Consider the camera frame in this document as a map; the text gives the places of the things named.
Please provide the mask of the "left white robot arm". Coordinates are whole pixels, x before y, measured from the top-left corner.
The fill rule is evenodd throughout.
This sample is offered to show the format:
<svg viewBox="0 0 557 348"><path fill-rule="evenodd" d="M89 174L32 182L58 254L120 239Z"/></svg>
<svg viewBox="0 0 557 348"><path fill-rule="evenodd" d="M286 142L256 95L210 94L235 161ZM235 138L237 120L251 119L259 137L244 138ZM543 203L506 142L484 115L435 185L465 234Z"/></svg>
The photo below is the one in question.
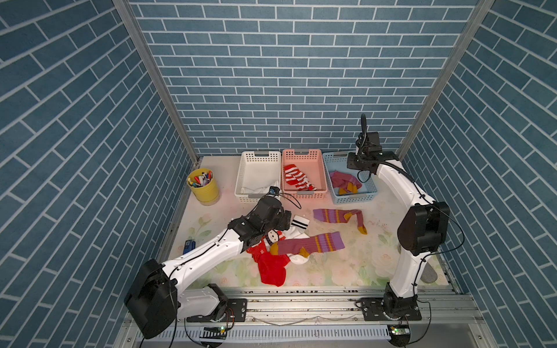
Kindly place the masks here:
<svg viewBox="0 0 557 348"><path fill-rule="evenodd" d="M290 228L292 214L280 202L275 186L248 214L231 220L216 237L165 262L146 261L133 280L124 304L145 339L152 339L178 319L220 321L229 298L215 284L190 289L198 278L222 262L245 253L271 231Z"/></svg>

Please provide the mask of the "purple striped sock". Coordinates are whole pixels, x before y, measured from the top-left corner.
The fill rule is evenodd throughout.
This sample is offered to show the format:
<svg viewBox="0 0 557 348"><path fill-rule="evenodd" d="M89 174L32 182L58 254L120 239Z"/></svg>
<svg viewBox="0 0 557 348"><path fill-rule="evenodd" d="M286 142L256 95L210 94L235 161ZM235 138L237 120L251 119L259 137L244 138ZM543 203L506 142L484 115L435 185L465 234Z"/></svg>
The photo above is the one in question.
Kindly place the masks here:
<svg viewBox="0 0 557 348"><path fill-rule="evenodd" d="M368 233L361 210L316 209L313 210L313 217L320 222L333 224L348 223L351 218L356 218L358 231L364 235Z"/></svg>
<svg viewBox="0 0 557 348"><path fill-rule="evenodd" d="M314 253L328 253L345 248L339 232L322 233L308 238L283 239L270 247L275 256L287 256L295 265L302 265Z"/></svg>

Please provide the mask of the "purple striped sock front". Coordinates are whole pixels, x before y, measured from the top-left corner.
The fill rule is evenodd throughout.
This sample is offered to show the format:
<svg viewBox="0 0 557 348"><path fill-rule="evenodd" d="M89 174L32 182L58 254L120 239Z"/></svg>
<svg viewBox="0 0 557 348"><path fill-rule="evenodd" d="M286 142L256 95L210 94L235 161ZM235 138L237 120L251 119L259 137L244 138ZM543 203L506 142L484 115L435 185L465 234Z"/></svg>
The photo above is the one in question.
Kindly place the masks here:
<svg viewBox="0 0 557 348"><path fill-rule="evenodd" d="M287 256L295 265L302 265L314 253L328 253L345 248L339 232L322 233L308 238L283 239L270 247L275 256Z"/></svg>

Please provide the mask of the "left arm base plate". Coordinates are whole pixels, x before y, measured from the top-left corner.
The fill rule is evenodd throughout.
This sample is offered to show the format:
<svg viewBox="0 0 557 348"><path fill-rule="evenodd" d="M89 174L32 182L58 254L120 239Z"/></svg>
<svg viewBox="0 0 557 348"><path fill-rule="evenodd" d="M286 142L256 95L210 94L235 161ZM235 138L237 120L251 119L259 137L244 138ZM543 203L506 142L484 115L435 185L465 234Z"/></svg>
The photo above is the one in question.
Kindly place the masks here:
<svg viewBox="0 0 557 348"><path fill-rule="evenodd" d="M221 302L207 316L191 316L186 319L187 323L225 323L239 322L246 320L247 299L233 298L228 299L226 303Z"/></svg>

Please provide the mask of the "red white striped sock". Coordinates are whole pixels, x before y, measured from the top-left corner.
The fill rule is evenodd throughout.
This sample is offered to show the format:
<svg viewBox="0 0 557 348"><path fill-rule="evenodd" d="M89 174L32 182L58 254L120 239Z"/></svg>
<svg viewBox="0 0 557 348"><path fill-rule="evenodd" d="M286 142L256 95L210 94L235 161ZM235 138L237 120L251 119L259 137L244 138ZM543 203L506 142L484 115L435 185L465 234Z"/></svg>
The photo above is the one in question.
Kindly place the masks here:
<svg viewBox="0 0 557 348"><path fill-rule="evenodd" d="M284 166L284 179L289 186L297 191L316 191L317 188L308 180L308 177L296 165Z"/></svg>

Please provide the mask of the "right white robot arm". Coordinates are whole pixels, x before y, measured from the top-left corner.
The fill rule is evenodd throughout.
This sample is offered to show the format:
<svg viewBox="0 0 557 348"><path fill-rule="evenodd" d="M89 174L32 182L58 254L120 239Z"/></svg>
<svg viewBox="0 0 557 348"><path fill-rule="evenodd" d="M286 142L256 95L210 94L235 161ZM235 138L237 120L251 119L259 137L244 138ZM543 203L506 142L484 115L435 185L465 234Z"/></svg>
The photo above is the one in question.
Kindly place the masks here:
<svg viewBox="0 0 557 348"><path fill-rule="evenodd" d="M356 306L366 321L421 320L418 282L428 260L445 243L450 208L423 193L416 180L403 169L398 156L382 149L379 134L368 131L365 115L361 116L356 146L357 150L348 154L347 167L377 176L408 209L397 229L401 247L397 268L383 297L364 297Z"/></svg>

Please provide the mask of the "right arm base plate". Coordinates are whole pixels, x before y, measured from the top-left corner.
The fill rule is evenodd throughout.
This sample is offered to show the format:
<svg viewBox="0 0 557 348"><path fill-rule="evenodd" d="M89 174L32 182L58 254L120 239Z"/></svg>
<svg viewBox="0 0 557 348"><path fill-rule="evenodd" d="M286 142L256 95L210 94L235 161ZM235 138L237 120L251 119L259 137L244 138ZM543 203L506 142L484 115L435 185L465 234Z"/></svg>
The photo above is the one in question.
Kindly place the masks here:
<svg viewBox="0 0 557 348"><path fill-rule="evenodd" d="M415 297L364 297L355 302L365 321L420 321L422 314Z"/></svg>

